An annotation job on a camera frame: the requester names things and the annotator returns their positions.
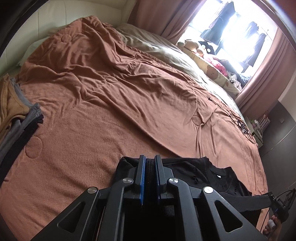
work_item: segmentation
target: plush toy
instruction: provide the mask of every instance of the plush toy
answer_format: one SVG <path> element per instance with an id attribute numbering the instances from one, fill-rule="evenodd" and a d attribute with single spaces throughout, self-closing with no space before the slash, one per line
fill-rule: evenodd
<path id="1" fill-rule="evenodd" d="M 203 55 L 206 53 L 205 49 L 202 48 L 199 42 L 192 41 L 191 39 L 186 39 L 184 42 L 178 42 L 177 47 L 181 51 L 183 48 L 186 48 L 187 50 L 190 50 L 201 57 L 203 57 Z"/>
<path id="2" fill-rule="evenodd" d="M 218 78 L 218 75 L 219 73 L 214 67 L 210 65 L 207 66 L 206 76 L 208 76 L 211 80 L 215 80 Z"/>

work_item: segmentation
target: black cable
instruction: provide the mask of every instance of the black cable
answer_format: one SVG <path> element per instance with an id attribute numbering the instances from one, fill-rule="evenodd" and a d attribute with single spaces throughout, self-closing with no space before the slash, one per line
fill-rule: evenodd
<path id="1" fill-rule="evenodd" d="M 277 199 L 279 196 L 285 194 L 286 192 L 291 192 L 291 190 L 288 190 L 288 191 L 285 191 L 285 192 L 279 194 L 279 195 L 276 197 L 276 199 Z M 264 222 L 265 222 L 265 219 L 266 219 L 266 217 L 267 217 L 267 214 L 268 214 L 269 210 L 270 210 L 270 208 L 268 209 L 268 211 L 267 211 L 267 213 L 266 213 L 266 215 L 265 215 L 265 218 L 264 218 L 264 220 L 263 220 L 263 223 L 262 223 L 262 226 L 261 226 L 260 232 L 261 232 L 261 230 L 262 230 L 262 228 L 263 228 L 263 225 L 264 225 Z"/>
<path id="2" fill-rule="evenodd" d="M 279 196 L 283 195 L 286 192 L 292 192 L 292 190 L 285 191 L 285 192 L 281 193 L 280 195 L 278 195 L 276 198 L 278 198 Z"/>
<path id="3" fill-rule="evenodd" d="M 261 226 L 260 232 L 261 232 L 261 230 L 262 230 L 262 228 L 263 228 L 263 225 L 264 225 L 264 222 L 265 222 L 265 219 L 266 219 L 266 217 L 267 217 L 267 214 L 268 214 L 269 210 L 270 210 L 270 208 L 268 209 L 268 211 L 267 211 L 267 213 L 266 213 L 266 215 L 265 215 L 265 218 L 264 218 L 264 220 L 263 220 L 263 223 L 262 223 L 262 226 Z"/>
<path id="4" fill-rule="evenodd" d="M 223 110 L 231 119 L 231 121 L 241 130 L 241 132 L 244 134 L 244 136 L 253 144 L 256 143 L 254 137 L 251 135 L 251 132 L 248 130 L 248 127 L 245 125 L 245 123 L 240 120 L 239 118 L 237 118 L 236 116 L 233 116 L 227 112 L 226 110 L 224 110 L 224 108 L 222 108 L 218 103 L 216 103 L 214 100 L 212 100 L 210 97 L 208 98 L 208 100 L 210 100 L 211 102 L 213 102 L 214 104 L 216 104 L 221 110 Z"/>

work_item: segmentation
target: pink curtain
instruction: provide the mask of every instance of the pink curtain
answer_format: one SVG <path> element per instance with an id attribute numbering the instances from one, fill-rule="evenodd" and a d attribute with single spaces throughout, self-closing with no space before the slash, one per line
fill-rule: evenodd
<path id="1" fill-rule="evenodd" d="M 206 0 L 138 0 L 128 23 L 176 44 Z"/>
<path id="2" fill-rule="evenodd" d="M 278 28 L 265 59 L 235 100 L 242 114 L 257 119 L 269 110 L 288 85 L 295 68 L 296 52 Z"/>

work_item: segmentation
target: metal screw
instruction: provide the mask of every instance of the metal screw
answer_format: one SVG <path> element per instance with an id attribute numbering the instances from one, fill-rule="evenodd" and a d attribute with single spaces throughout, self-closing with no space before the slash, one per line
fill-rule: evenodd
<path id="1" fill-rule="evenodd" d="M 90 187 L 89 189 L 87 189 L 87 192 L 88 192 L 89 194 L 96 193 L 96 192 L 97 192 L 97 188 L 95 188 L 95 187 Z"/>
<path id="2" fill-rule="evenodd" d="M 131 183 L 133 180 L 132 180 L 131 178 L 129 178 L 129 177 L 126 177 L 126 178 L 124 178 L 122 181 L 123 181 L 123 183 L 125 183 L 125 184 L 129 184 L 129 183 Z"/>
<path id="3" fill-rule="evenodd" d="M 205 192 L 205 193 L 210 194 L 210 193 L 212 193 L 213 191 L 214 191 L 214 189 L 211 188 L 211 187 L 204 187 L 204 192 Z"/>
<path id="4" fill-rule="evenodd" d="M 175 177 L 172 177 L 172 178 L 170 178 L 169 180 L 168 180 L 170 183 L 172 183 L 172 184 L 175 184 L 175 183 L 178 183 L 178 179 L 177 178 L 175 178 Z"/>

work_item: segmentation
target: brown blanket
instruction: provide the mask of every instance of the brown blanket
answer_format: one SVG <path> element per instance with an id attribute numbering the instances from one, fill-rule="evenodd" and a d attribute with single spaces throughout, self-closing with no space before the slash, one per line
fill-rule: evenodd
<path id="1" fill-rule="evenodd" d="M 239 116 L 94 16 L 47 39 L 19 82 L 40 103 L 44 124 L 0 189 L 0 213 L 18 241 L 29 241 L 88 187 L 107 187 L 122 156 L 207 156 L 231 166 L 253 194 L 267 191 L 257 147 L 229 114 Z"/>

